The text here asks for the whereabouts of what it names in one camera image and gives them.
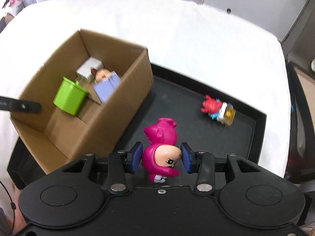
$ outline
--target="white box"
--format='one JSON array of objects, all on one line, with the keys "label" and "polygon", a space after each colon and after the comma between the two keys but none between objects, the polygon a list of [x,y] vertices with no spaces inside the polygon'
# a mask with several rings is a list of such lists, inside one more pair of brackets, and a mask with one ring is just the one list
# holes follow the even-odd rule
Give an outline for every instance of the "white box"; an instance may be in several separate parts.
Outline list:
[{"label": "white box", "polygon": [[76,71],[77,75],[82,79],[91,83],[94,80],[94,76],[91,73],[91,68],[100,70],[104,68],[102,61],[96,59],[95,57],[89,57]]}]

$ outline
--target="toy eye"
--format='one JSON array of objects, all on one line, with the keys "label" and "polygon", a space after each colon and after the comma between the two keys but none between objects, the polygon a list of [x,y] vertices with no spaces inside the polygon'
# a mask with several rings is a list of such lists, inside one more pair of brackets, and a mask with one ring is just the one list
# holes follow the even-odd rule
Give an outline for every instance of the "toy eye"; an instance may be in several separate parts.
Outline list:
[{"label": "toy eye", "polygon": [[170,164],[170,165],[172,165],[172,164],[174,163],[174,160],[169,159],[169,160],[167,161],[167,163]]}]

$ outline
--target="green container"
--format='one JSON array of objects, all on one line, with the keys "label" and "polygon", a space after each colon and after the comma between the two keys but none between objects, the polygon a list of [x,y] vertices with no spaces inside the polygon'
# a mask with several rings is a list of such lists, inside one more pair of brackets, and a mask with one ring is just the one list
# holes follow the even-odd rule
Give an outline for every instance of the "green container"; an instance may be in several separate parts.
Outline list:
[{"label": "green container", "polygon": [[64,77],[55,96],[54,104],[61,110],[76,115],[82,101],[89,92],[80,87],[79,82],[75,83]]}]

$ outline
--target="circular cover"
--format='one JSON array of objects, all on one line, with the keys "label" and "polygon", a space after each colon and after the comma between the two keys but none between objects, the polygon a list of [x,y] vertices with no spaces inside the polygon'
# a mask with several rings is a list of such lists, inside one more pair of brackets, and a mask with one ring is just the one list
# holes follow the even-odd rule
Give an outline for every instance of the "circular cover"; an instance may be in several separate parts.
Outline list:
[{"label": "circular cover", "polygon": [[303,211],[303,193],[286,180],[273,175],[242,173],[220,192],[222,208],[238,223],[254,228],[272,228],[297,222]]},{"label": "circular cover", "polygon": [[46,228],[67,228],[94,215],[104,201],[100,187],[80,173],[51,173],[26,186],[19,208],[26,220]]}]

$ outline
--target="silver bolt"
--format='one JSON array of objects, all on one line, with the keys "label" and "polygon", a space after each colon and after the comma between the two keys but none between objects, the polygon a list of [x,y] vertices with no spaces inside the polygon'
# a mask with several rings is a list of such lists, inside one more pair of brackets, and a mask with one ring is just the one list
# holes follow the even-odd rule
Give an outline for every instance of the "silver bolt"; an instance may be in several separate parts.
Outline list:
[{"label": "silver bolt", "polygon": [[111,190],[114,192],[122,192],[126,189],[127,187],[124,184],[113,184],[111,185]]},{"label": "silver bolt", "polygon": [[201,192],[209,192],[212,190],[212,185],[210,184],[198,184],[197,185],[197,190]]},{"label": "silver bolt", "polygon": [[163,190],[163,189],[161,189],[161,190],[157,190],[157,193],[158,193],[158,194],[166,194],[166,191]]}]

